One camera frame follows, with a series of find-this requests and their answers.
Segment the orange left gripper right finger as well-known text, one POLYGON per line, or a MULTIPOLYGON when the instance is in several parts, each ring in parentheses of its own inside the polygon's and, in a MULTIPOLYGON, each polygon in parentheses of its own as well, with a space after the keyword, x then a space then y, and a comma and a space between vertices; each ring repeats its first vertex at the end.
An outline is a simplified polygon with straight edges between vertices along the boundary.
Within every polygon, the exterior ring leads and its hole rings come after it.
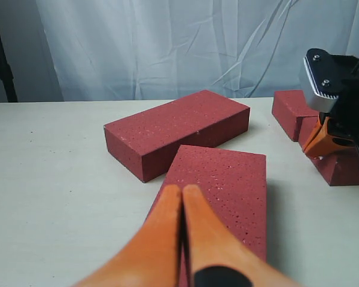
POLYGON ((185 186, 182 197, 190 286, 296 286, 229 231, 197 185, 185 186))

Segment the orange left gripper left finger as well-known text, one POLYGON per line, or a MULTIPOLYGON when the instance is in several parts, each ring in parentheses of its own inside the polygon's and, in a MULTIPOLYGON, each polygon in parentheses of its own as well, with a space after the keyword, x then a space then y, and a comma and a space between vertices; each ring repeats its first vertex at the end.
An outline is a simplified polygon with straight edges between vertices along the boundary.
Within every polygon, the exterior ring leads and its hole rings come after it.
POLYGON ((182 194, 167 185, 139 231, 106 264, 75 286, 177 286, 182 194))

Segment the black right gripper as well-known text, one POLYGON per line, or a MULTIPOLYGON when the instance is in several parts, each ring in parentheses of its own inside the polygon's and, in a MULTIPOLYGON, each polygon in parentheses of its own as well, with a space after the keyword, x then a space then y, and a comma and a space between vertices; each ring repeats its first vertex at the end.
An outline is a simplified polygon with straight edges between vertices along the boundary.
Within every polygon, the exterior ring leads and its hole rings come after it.
POLYGON ((333 55, 344 86, 327 117, 320 117, 303 145, 308 157, 355 148, 359 157, 359 58, 333 55))

